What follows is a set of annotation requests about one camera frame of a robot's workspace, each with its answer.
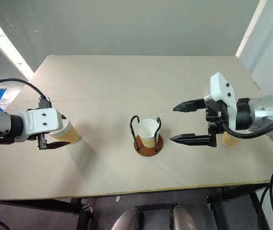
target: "white tabletop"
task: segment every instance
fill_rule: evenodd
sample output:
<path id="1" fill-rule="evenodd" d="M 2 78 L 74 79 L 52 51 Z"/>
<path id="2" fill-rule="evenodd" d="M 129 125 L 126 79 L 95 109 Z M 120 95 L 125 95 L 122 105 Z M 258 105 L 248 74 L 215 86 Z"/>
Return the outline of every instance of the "white tabletop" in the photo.
<path id="1" fill-rule="evenodd" d="M 0 199 L 98 196 L 259 183 L 273 172 L 267 137 L 229 148 L 185 146 L 169 140 L 207 134 L 205 111 L 173 112 L 203 97 L 203 84 L 220 71 L 236 97 L 261 92 L 237 57 L 49 56 L 30 80 L 82 137 L 76 144 L 38 150 L 36 141 L 0 145 Z M 8 112 L 37 108 L 25 86 Z M 160 117 L 164 147 L 153 157 L 133 147 L 129 122 Z"/>

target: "black floor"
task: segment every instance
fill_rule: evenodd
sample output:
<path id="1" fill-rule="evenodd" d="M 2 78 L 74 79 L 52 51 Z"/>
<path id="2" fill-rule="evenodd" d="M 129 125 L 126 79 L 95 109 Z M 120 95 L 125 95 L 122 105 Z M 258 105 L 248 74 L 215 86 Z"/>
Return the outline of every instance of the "black floor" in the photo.
<path id="1" fill-rule="evenodd" d="M 178 203 L 186 207 L 198 230 L 217 230 L 213 213 L 207 208 L 206 196 L 218 195 L 218 192 L 218 189 L 197 189 L 124 195 L 118 202 L 116 197 L 83 199 L 82 203 L 90 203 L 94 209 L 90 230 L 110 230 L 116 219 L 133 206 L 161 203 Z M 257 216 L 249 195 L 222 204 L 229 230 L 257 229 Z M 169 229 L 169 210 L 146 211 L 144 214 L 144 230 Z M 11 230 L 74 230 L 78 215 L 0 205 L 0 220 Z"/>

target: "black wire cup holder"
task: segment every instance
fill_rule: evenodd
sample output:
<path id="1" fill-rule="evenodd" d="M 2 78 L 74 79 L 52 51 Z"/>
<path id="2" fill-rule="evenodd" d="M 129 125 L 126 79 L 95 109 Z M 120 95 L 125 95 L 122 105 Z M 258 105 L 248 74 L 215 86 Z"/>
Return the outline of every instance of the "black wire cup holder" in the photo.
<path id="1" fill-rule="evenodd" d="M 157 128 L 157 130 L 154 133 L 154 148 L 147 148 L 147 147 L 145 147 L 143 145 L 143 143 L 141 141 L 141 138 L 138 135 L 135 136 L 134 129 L 133 129 L 133 126 L 132 126 L 132 122 L 133 122 L 133 120 L 135 118 L 137 119 L 137 123 L 140 122 L 140 118 L 137 115 L 133 116 L 131 118 L 131 121 L 130 121 L 130 130 L 131 130 L 131 133 L 132 133 L 132 136 L 133 136 L 133 139 L 134 139 L 134 148 L 135 148 L 135 150 L 139 154 L 141 154 L 142 156 L 146 156 L 146 157 L 150 157 L 150 156 L 156 155 L 159 151 L 161 151 L 161 149 L 163 147 L 162 136 L 159 135 L 157 137 L 157 133 L 160 131 L 161 126 L 162 126 L 161 119 L 159 117 L 156 119 L 156 121 L 159 124 L 159 127 Z"/>

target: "round wooden base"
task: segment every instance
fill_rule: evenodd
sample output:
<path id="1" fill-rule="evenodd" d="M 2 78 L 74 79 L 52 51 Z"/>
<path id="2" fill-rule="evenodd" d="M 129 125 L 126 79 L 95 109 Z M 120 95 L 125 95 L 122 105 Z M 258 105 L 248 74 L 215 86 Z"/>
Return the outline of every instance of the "round wooden base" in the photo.
<path id="1" fill-rule="evenodd" d="M 163 147 L 163 139 L 161 137 L 161 135 L 159 135 L 159 139 L 157 141 L 157 152 L 155 151 L 155 147 L 153 148 L 146 148 L 141 141 L 140 136 L 137 135 L 136 137 L 136 141 L 138 144 L 138 147 L 140 148 L 140 150 L 137 151 L 137 146 L 136 143 L 134 142 L 134 148 L 137 151 L 138 154 L 144 156 L 144 157 L 151 157 L 154 156 L 156 154 L 159 153 L 159 151 L 161 151 L 162 147 Z"/>

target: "fluorescent light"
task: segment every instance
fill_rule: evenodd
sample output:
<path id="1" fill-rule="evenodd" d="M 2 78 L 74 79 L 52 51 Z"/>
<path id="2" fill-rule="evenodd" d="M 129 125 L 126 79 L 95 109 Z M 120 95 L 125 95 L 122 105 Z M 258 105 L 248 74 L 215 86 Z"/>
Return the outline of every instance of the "fluorescent light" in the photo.
<path id="1" fill-rule="evenodd" d="M 31 68 L 20 55 L 15 46 L 8 39 L 0 27 L 0 49 L 13 62 L 17 69 L 29 80 L 34 75 Z"/>
<path id="2" fill-rule="evenodd" d="M 242 53 L 242 51 L 243 51 L 243 49 L 244 49 L 244 47 L 245 47 L 245 45 L 246 45 L 246 43 L 248 41 L 249 36 L 250 36 L 252 30 L 255 28 L 255 25 L 256 25 L 260 15 L 261 15 L 262 11 L 263 11 L 263 8 L 264 8 L 264 6 L 266 4 L 266 1 L 267 0 L 260 0 L 259 1 L 258 5 L 257 5 L 257 8 L 256 8 L 256 10 L 255 10 L 255 12 L 254 12 L 254 14 L 253 14 L 253 16 L 251 18 L 251 21 L 250 21 L 250 23 L 249 23 L 249 25 L 247 27 L 247 30 L 246 30 L 246 32 L 244 34 L 244 37 L 243 37 L 243 39 L 241 41 L 241 44 L 239 45 L 239 47 L 237 49 L 237 53 L 236 53 L 237 57 L 240 57 L 240 55 L 241 55 L 241 53 Z"/>

